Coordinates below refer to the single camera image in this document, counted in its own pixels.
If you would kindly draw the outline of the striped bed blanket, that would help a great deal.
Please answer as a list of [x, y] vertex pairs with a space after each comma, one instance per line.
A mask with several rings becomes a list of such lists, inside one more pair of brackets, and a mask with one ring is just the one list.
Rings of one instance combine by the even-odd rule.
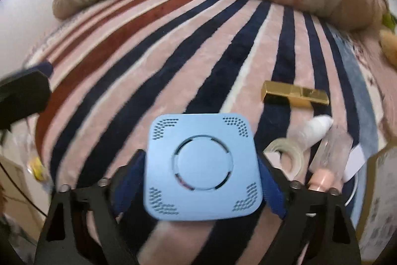
[[[56, 187], [112, 176], [146, 148], [162, 114], [242, 114], [258, 149], [320, 114], [346, 127], [366, 157], [396, 135], [396, 71], [377, 35], [268, 1], [108, 0], [39, 53], [54, 72], [35, 142]], [[263, 102], [265, 81], [324, 90], [330, 104]]]

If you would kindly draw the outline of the light blue square device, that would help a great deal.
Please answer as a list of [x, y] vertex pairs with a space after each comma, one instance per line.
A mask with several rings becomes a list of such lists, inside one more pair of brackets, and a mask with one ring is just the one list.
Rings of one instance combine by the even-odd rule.
[[162, 221], [244, 217], [263, 200], [253, 134], [240, 114], [164, 114], [151, 124], [143, 205]]

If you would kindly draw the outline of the tan plush toy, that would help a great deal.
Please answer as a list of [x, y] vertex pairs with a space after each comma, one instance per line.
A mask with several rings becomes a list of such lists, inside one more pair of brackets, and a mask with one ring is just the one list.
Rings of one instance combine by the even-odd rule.
[[380, 44], [385, 57], [397, 68], [397, 36], [390, 30], [380, 30]]

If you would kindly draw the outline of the gold rectangular box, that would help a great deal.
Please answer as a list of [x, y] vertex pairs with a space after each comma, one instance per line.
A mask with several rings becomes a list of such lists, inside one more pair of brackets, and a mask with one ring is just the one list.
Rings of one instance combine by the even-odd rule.
[[261, 89], [263, 102], [270, 98], [286, 98], [293, 106], [309, 106], [312, 104], [328, 106], [330, 99], [324, 90], [311, 89], [278, 81], [265, 81]]

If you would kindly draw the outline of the clear tape roll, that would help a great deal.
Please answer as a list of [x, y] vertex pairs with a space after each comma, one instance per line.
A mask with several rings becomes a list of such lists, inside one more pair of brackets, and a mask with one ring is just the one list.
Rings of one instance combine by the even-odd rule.
[[272, 141], [263, 151], [270, 164], [280, 169], [288, 180], [303, 181], [305, 157], [299, 145], [290, 139]]

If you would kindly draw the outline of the cardboard box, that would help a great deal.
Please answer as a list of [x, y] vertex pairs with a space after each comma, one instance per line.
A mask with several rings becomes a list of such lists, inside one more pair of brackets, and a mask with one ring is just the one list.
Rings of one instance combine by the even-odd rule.
[[367, 162], [363, 207], [356, 228], [363, 264], [373, 264], [396, 232], [396, 145]]

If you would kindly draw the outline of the white small tube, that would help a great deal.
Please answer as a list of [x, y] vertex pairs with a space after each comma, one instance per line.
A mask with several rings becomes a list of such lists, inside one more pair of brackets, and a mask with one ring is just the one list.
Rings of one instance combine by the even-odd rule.
[[287, 135], [303, 151], [321, 141], [333, 125], [333, 118], [328, 115], [315, 116], [297, 126], [294, 126]]

